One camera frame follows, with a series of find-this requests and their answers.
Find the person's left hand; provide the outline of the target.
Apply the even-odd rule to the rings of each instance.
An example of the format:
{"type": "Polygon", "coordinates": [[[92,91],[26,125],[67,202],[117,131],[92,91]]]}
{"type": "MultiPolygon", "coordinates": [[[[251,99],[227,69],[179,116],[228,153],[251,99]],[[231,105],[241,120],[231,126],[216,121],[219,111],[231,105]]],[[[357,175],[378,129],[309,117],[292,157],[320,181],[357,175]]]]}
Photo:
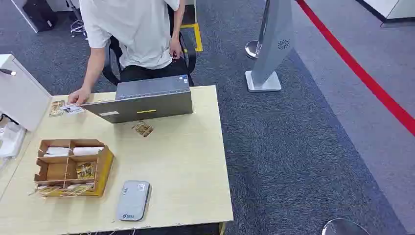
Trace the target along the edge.
{"type": "Polygon", "coordinates": [[[174,60],[177,60],[182,55],[182,48],[178,37],[173,37],[170,41],[170,55],[174,60]]]}

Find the person's right hand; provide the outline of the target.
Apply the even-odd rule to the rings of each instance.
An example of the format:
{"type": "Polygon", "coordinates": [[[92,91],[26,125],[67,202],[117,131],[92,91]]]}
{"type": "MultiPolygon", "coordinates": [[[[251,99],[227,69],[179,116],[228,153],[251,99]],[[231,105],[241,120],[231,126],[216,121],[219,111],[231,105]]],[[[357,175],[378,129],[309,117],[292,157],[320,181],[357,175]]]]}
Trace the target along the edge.
{"type": "Polygon", "coordinates": [[[78,106],[84,104],[88,99],[89,96],[91,94],[91,89],[90,88],[80,88],[74,92],[72,92],[69,96],[68,96],[68,104],[76,104],[78,106]]]}

